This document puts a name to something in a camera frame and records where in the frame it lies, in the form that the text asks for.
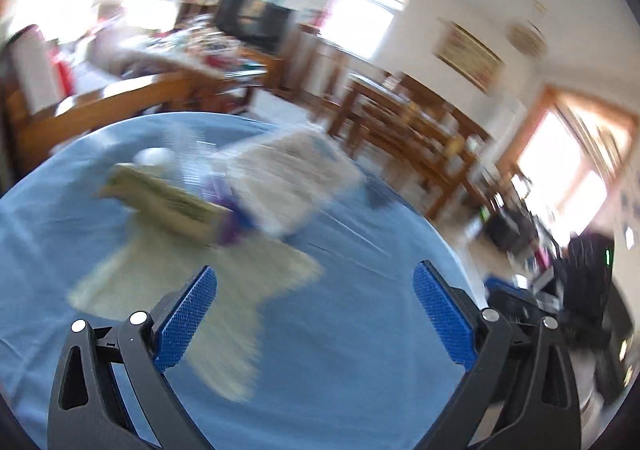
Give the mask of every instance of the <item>round table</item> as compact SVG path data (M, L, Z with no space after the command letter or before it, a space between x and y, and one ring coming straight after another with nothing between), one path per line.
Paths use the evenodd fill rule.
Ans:
M219 146L273 129L196 112L130 119L78 139L0 199L0 382L41 448L54 370L79 317L66 295L127 242L129 212L95 194L114 163L162 146L175 123ZM218 450L413 448L463 369L449 359L415 298L412 274L431 260L450 285L471 294L458 259L372 176L286 242L314 257L324 273L264 303L252 399L221 398L184 361L167 372L176 394ZM122 393L139 433L153 440L130 386Z

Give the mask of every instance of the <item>white towel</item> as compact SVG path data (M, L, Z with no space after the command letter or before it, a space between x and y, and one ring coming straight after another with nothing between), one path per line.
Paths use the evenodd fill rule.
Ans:
M302 287L321 273L310 256L278 240L253 234L229 247L197 245L142 215L131 221L130 242L103 261L69 293L77 309L124 320L149 311L210 265L218 294L185 357L200 378L232 401L248 400L261 354L260 305Z

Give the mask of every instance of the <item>clutter on table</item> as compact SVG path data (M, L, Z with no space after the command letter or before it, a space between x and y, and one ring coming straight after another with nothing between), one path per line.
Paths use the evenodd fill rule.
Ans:
M294 233L362 173L319 128L264 134L219 151L196 132L168 131L169 147L118 164L101 197L115 197L164 227L204 244L226 245L255 228Z
M242 57L241 42L217 29L210 14L194 17L183 30L148 38L144 45L162 51L184 52L209 67L222 70L264 68L262 64Z

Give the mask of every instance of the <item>wooden table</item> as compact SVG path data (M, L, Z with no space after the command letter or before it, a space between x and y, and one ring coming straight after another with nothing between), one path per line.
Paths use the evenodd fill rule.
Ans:
M350 74L349 82L349 92L342 100L340 109L338 109L338 112L336 113L334 120L332 121L331 126L327 131L327 134L329 134L329 136L331 137L335 137L340 133L340 129L344 125L344 122L354 111L354 104L356 103L358 95L367 97L373 102L382 105L384 105L386 101L391 101L399 104L404 104L406 102L406 100L402 99L402 97L392 93L390 90L387 90L379 83L369 80L369 78L366 78L359 74Z
M161 44L147 46L138 38L125 40L120 44L120 51L131 62L182 72L186 77L197 81L200 86L194 90L193 96L200 96L201 100L206 100L207 94L221 96L238 88L246 88L240 105L229 113L247 110L253 91L256 87L263 85L268 73L266 68L224 70L210 67L186 52ZM201 106L200 110L213 110L207 107L206 102Z
M240 55L243 58L247 58L264 65L266 75L263 80L263 85L266 90L276 89L280 84L280 78L282 77L282 71L284 68L284 61L282 58L247 46L240 49Z

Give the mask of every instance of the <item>floor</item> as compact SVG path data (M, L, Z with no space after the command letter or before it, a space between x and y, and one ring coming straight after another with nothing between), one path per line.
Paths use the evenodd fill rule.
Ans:
M243 114L244 117L279 126L304 125L308 123L309 115L310 111L304 104L293 104L261 90L256 92L250 111ZM359 164L377 174L382 172L385 161L386 154L373 147L363 149L358 157ZM419 210L432 198L418 181L411 181L402 189L401 195ZM483 295L482 281L488 274L511 279L514 269L510 261L480 234L479 219L468 208L463 205L449 207L433 226L458 255L469 281L476 284L474 293Z

